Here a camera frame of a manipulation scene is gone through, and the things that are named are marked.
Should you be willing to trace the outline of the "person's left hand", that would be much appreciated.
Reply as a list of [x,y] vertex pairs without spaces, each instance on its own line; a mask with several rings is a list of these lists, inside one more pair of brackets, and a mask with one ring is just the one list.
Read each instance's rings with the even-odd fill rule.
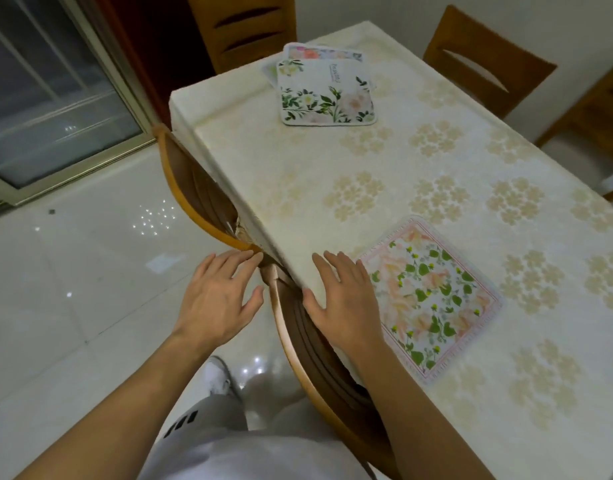
[[247,286],[263,259],[261,252],[247,250],[247,261],[237,269],[231,282],[221,286],[221,254],[215,255],[214,274],[203,286],[192,286],[184,293],[172,340],[196,351],[213,351],[226,344],[252,320],[240,320]]

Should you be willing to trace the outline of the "person's right hand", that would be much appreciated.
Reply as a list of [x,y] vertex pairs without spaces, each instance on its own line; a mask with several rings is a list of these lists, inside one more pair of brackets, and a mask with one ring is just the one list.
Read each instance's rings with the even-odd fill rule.
[[[311,258],[324,285],[324,255],[314,253]],[[385,347],[377,299],[362,301],[356,295],[356,262],[352,261],[351,291],[324,291],[326,304],[322,307],[327,309],[327,325],[317,328],[331,345],[353,362],[375,355]]]

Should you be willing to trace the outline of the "person's right forearm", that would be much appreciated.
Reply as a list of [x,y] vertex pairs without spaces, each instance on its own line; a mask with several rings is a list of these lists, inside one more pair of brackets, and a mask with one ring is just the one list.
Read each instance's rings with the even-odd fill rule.
[[371,396],[402,480],[496,480],[383,339],[336,346]]

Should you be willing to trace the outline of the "person's left forearm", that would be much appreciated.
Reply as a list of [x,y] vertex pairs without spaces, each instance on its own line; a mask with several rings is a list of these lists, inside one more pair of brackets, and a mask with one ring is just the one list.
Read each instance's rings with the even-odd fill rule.
[[136,480],[168,414],[219,345],[172,333],[14,480]]

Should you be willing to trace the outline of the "pink floral square placemat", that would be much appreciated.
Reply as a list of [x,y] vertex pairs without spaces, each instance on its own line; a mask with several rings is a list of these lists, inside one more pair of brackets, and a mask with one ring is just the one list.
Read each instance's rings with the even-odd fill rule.
[[421,383],[436,379],[504,306],[491,280],[417,215],[387,231],[359,260],[387,343]]

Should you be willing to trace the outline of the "wooden dining chair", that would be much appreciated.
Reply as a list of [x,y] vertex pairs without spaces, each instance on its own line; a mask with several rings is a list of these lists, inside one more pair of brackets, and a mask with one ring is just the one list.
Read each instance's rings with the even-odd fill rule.
[[423,60],[504,119],[557,69],[448,5]]
[[297,41],[295,0],[187,0],[216,74]]
[[261,276],[269,287],[280,342],[306,396],[363,465],[402,480],[369,393],[312,322],[302,290],[276,264],[262,267]]
[[613,67],[536,141],[540,148],[562,132],[572,132],[613,160]]
[[239,251],[262,248],[239,239],[238,210],[231,199],[166,125],[152,127],[162,169],[174,199],[204,232]]

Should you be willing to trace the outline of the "white shoe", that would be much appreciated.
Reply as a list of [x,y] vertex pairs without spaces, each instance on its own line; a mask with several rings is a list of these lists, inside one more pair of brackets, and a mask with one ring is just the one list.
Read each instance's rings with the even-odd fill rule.
[[204,383],[209,395],[225,395],[241,400],[227,364],[218,356],[210,356],[204,364]]

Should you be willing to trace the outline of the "cream floral patterned tablecloth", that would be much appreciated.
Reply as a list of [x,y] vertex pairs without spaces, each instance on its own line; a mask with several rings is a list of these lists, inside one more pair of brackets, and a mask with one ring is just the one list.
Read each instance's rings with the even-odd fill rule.
[[174,131],[324,302],[312,253],[356,259],[422,217],[504,306],[426,394],[498,480],[613,474],[613,206],[369,22],[377,122],[293,127],[262,61],[170,96]]

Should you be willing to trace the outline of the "grey trousers with black stripes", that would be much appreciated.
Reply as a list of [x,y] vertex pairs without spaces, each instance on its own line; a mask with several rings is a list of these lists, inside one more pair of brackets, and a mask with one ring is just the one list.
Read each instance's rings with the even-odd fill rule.
[[229,433],[248,431],[242,401],[236,395],[211,394],[203,398],[167,430],[159,444],[198,445]]

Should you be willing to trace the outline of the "white shirt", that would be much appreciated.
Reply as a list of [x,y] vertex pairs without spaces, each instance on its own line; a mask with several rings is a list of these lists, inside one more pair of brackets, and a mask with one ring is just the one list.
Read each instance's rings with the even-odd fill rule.
[[138,480],[372,480],[339,440],[185,425],[154,445]]

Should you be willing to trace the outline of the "white placemat with green leaves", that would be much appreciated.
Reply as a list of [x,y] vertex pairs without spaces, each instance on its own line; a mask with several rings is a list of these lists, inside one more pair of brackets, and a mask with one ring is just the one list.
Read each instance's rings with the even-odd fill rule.
[[377,122],[367,65],[354,59],[277,63],[281,122],[293,127],[356,127]]

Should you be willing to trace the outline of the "pale floral placemat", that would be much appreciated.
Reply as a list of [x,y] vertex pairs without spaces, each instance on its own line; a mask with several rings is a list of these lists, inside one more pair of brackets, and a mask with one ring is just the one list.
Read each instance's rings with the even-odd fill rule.
[[277,89],[279,85],[279,64],[284,61],[285,59],[280,57],[279,59],[269,60],[261,66],[263,76],[274,89]]

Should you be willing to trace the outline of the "pink flower placemat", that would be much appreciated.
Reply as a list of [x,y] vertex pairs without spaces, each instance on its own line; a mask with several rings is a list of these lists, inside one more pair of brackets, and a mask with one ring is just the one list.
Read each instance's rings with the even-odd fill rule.
[[284,45],[284,54],[292,60],[324,60],[324,59],[351,59],[363,62],[362,52],[333,48],[325,45],[310,45],[290,42]]

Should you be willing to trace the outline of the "dark red wooden door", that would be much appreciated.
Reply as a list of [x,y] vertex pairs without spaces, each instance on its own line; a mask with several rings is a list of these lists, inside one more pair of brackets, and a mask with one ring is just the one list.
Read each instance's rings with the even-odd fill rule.
[[188,0],[94,0],[159,120],[170,96],[216,75]]

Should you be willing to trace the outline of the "sliding glass door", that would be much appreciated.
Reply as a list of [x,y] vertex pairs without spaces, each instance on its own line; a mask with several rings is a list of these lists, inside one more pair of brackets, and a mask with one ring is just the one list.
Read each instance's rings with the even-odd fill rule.
[[150,145],[157,121],[94,0],[0,0],[0,212]]

